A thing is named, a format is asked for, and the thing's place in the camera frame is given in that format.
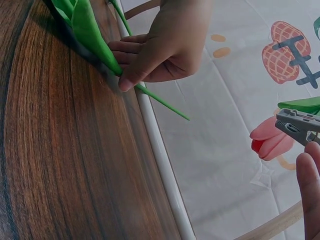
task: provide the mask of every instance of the pink tulip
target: pink tulip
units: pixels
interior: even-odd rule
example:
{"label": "pink tulip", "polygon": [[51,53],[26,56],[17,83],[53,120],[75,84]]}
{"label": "pink tulip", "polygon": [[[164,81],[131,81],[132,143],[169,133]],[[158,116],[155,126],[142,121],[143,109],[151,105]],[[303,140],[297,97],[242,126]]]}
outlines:
{"label": "pink tulip", "polygon": [[251,148],[259,158],[270,161],[281,154],[288,152],[295,140],[275,127],[277,118],[272,116],[262,122],[250,134]]}

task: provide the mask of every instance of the cartoon print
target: cartoon print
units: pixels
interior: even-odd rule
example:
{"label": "cartoon print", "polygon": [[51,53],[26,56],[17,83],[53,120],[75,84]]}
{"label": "cartoon print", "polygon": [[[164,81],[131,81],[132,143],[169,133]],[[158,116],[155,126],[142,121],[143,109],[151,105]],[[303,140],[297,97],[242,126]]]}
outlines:
{"label": "cartoon print", "polygon": [[262,61],[272,79],[278,84],[293,81],[301,68],[306,77],[296,83],[311,83],[316,89],[320,72],[312,74],[306,64],[311,59],[311,47],[305,35],[287,22],[277,21],[271,27],[271,37],[273,42],[262,50]]}
{"label": "cartoon print", "polygon": [[313,28],[314,28],[314,32],[315,32],[316,37],[320,40],[320,37],[319,37],[320,17],[314,21]]}
{"label": "cartoon print", "polygon": [[[219,34],[214,34],[211,36],[211,40],[219,43],[224,43],[226,41],[226,37]],[[229,47],[222,47],[213,52],[213,57],[216,59],[222,58],[229,55],[230,52],[231,49]]]}

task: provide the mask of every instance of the wood grain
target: wood grain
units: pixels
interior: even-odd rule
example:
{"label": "wood grain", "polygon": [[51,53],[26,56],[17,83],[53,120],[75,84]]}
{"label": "wood grain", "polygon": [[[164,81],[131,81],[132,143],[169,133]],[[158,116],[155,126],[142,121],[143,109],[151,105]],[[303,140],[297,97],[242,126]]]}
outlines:
{"label": "wood grain", "polygon": [[46,4],[0,0],[0,239],[180,239],[135,92],[81,57]]}

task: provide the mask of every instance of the green stem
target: green stem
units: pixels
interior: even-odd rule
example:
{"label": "green stem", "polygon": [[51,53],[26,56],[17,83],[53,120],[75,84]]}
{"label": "green stem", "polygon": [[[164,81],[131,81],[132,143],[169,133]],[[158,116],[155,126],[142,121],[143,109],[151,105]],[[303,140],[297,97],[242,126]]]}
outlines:
{"label": "green stem", "polygon": [[164,100],[162,100],[160,97],[158,97],[156,94],[154,94],[152,91],[150,91],[149,89],[145,88],[144,86],[141,86],[140,84],[135,86],[137,89],[139,89],[141,92],[143,92],[144,94],[152,97],[153,99],[155,99],[156,101],[158,101],[159,103],[161,103],[162,105],[166,106],[168,109],[170,109],[171,111],[175,112],[176,114],[178,114],[179,116],[183,117],[184,119],[190,121],[190,118],[187,117],[186,115],[184,115],[182,112],[180,112],[179,110],[175,109],[173,106],[171,106],[169,103],[165,102]]}
{"label": "green stem", "polygon": [[110,1],[113,5],[113,7],[115,8],[116,12],[119,14],[126,30],[128,31],[129,33],[129,36],[132,36],[132,32],[131,32],[131,29],[129,27],[129,24],[127,22],[127,19],[125,18],[125,15],[123,14],[123,12],[121,11],[120,7],[118,6],[117,2],[115,0],[111,0]]}

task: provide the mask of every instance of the metal clip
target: metal clip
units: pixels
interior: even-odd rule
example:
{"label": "metal clip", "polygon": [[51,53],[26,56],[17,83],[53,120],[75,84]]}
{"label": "metal clip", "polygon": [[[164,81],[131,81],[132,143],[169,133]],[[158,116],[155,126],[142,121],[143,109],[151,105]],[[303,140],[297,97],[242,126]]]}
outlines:
{"label": "metal clip", "polygon": [[320,117],[294,109],[283,108],[276,115],[275,127],[298,143],[306,146],[308,142],[320,145]]}

